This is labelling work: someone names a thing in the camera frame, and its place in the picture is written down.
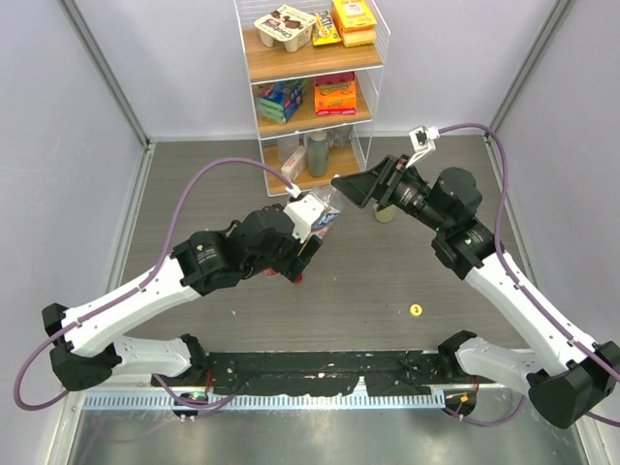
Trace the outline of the clear blue-label water bottle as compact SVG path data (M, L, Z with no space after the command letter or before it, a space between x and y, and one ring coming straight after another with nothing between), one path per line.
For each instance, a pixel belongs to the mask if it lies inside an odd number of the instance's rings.
M341 215L345 206L345 199L331 185L314 187L310 190L310 194L324 206L324 212L312 225L311 234L323 239L327 231Z

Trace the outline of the yellow bottle cap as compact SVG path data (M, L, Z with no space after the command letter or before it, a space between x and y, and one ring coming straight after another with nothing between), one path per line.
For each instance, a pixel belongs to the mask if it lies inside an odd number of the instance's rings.
M410 314L413 317L420 317L423 313L423 309L419 304L412 304L410 307Z

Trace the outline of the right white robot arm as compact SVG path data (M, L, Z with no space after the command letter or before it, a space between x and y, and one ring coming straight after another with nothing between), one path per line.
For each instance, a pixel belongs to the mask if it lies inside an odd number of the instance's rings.
M434 231L443 266L486 297L527 342L522 354L460 331L439 347L437 368L451 383L483 377L527 396L552 425L566 429L589 416L619 382L619 347L598 343L564 317L517 269L512 256L476 216L476 179L461 168L427 184L406 157L387 156L371 170L331 181L359 208L395 206Z

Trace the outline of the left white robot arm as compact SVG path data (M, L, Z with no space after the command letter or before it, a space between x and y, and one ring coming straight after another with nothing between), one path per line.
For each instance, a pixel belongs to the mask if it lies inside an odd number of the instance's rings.
M118 375L199 384L208 360L196 337L139 339L128 331L268 269L297 280L322 245L312 227L324 211L310 199L266 206L224 230L193 233L161 265L94 301L73 308L50 304L43 311L46 332L61 334L49 353L53 373L68 391Z

